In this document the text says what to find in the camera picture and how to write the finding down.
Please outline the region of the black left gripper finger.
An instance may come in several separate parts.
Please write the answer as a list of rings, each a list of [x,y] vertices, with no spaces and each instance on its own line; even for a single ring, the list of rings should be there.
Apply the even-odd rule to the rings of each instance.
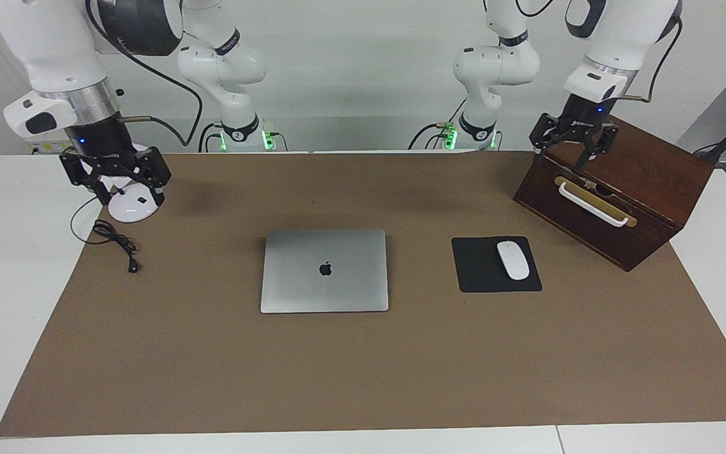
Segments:
[[[583,152],[577,158],[577,169],[583,170],[587,166],[588,161],[594,160],[600,155],[607,153],[613,147],[614,139],[616,139],[619,127],[617,125],[602,125],[601,132],[596,135],[590,131],[585,131],[581,140],[583,144]]]
[[[542,113],[539,119],[536,121],[532,131],[528,135],[528,140],[533,147],[533,164],[536,165],[545,157],[545,153],[548,149],[555,144],[553,136],[556,133],[556,128],[559,123],[559,118],[552,116],[548,113]]]

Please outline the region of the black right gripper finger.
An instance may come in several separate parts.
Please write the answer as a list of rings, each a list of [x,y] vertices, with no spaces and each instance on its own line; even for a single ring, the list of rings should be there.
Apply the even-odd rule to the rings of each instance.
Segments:
[[[99,203],[103,206],[109,205],[112,194],[106,188],[101,179],[103,173],[95,166],[91,170],[84,169],[83,163],[88,163],[87,157],[64,151],[59,155],[60,163],[74,186],[84,187],[89,190]]]
[[[150,190],[156,207],[165,201],[164,187],[172,173],[159,149],[145,149],[134,153],[135,166],[130,178]]]

